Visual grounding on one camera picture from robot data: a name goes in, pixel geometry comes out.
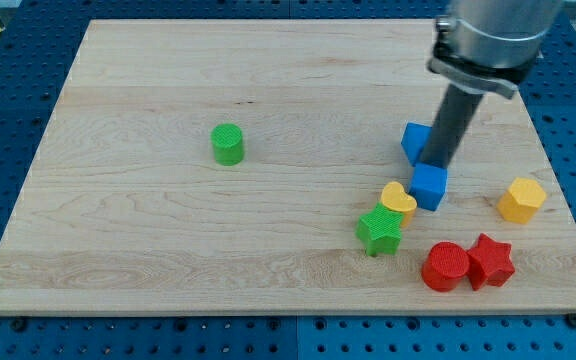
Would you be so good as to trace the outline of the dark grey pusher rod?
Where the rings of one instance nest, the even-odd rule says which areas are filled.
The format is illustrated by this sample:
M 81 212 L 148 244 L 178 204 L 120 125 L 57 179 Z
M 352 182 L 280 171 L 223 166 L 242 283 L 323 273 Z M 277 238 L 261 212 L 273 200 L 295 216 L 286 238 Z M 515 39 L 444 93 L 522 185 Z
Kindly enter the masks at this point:
M 449 85 L 435 116 L 419 161 L 447 169 L 483 98 L 482 93 L 470 93 Z

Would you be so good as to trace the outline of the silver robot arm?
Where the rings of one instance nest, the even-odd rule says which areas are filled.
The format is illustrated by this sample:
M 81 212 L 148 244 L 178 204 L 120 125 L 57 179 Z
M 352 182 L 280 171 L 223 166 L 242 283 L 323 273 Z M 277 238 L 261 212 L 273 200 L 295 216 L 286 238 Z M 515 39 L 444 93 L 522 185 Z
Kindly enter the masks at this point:
M 427 63 L 449 85 L 419 155 L 446 169 L 484 95 L 511 99 L 527 77 L 562 0 L 454 0 L 435 20 Z

